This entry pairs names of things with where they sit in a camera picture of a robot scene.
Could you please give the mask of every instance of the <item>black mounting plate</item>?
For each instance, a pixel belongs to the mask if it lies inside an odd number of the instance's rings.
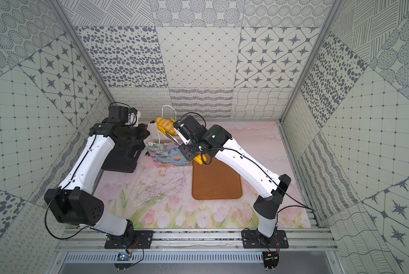
[[[121,236],[108,235],[105,241],[105,249],[124,249],[131,246],[137,240],[137,245],[134,249],[149,249],[153,240],[152,230],[135,230],[133,238],[124,238]]]
[[[279,248],[288,248],[287,234],[284,230],[275,230],[272,237],[268,241],[261,242],[259,244],[258,232],[256,230],[243,230],[241,231],[241,237],[243,238],[243,247],[246,249],[251,248],[276,248],[275,240],[279,243]]]

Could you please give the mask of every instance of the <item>patterned wallpaper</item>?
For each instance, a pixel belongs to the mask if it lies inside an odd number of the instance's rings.
[[[284,127],[347,271],[409,273],[409,1],[345,1]]]
[[[143,118],[170,104],[216,120],[278,119],[333,4],[59,1],[115,100],[136,104]]]
[[[46,2],[0,1],[0,273],[47,266],[57,240],[43,224],[43,194],[108,104]],[[48,224],[64,231],[52,214]]]

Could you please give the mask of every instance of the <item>ventilation grille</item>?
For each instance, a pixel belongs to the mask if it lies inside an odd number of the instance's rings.
[[[134,252],[130,261],[134,263],[142,258],[142,252]],[[120,252],[69,252],[65,263],[113,263]],[[140,263],[262,263],[261,251],[147,251]]]

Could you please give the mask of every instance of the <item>white bag handle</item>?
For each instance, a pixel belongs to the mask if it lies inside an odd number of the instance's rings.
[[[175,111],[174,107],[171,107],[174,111],[174,119],[177,120],[177,112]]]

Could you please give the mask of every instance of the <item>grid pattern tile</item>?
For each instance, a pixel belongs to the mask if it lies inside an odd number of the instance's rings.
[[[28,199],[75,130],[21,68],[0,76],[0,189]]]
[[[372,69],[322,132],[361,197],[409,177],[409,100]]]
[[[156,27],[168,86],[234,86],[239,28]]]

